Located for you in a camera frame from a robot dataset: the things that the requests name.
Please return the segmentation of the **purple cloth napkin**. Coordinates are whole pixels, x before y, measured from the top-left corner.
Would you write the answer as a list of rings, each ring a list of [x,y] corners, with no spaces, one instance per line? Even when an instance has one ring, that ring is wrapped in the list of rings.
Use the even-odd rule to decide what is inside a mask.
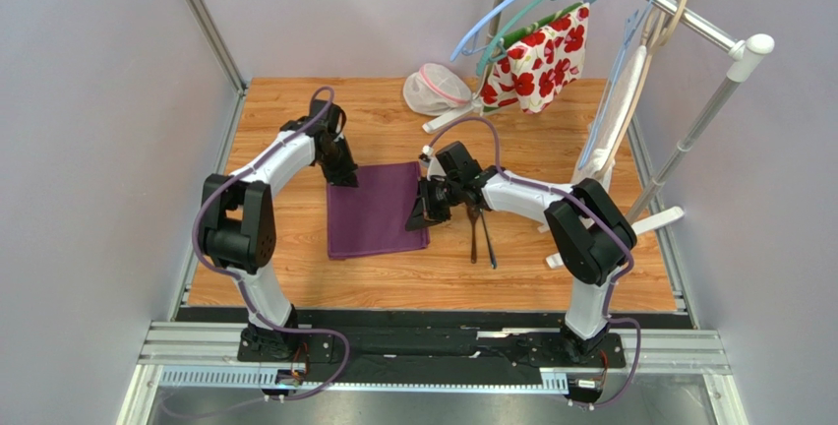
[[[420,175],[417,162],[368,165],[357,170],[356,187],[328,186],[328,257],[346,260],[427,248],[426,228],[405,229]]]

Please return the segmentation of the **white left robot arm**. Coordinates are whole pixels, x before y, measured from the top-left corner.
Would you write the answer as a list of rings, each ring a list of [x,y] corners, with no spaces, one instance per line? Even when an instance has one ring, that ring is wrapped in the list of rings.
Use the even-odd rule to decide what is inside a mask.
[[[287,357],[297,347],[297,313],[271,265],[273,198],[299,171],[315,165],[331,186],[357,187],[358,166],[343,135],[345,125],[339,105],[313,99],[308,115],[286,122],[251,162],[205,180],[193,247],[201,262],[230,277],[240,291],[248,309],[242,338],[252,348]]]

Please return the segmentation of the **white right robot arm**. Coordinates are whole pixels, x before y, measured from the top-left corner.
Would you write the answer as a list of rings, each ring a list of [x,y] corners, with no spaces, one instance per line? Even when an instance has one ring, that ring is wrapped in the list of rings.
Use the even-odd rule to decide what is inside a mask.
[[[573,277],[561,330],[564,346],[572,354],[590,354],[608,332],[612,283],[637,242],[604,187],[591,178],[574,185],[548,184],[498,166],[481,167],[461,142],[439,152],[426,147],[420,159],[438,171],[419,179],[406,230],[445,222],[459,205],[514,213],[546,225]]]

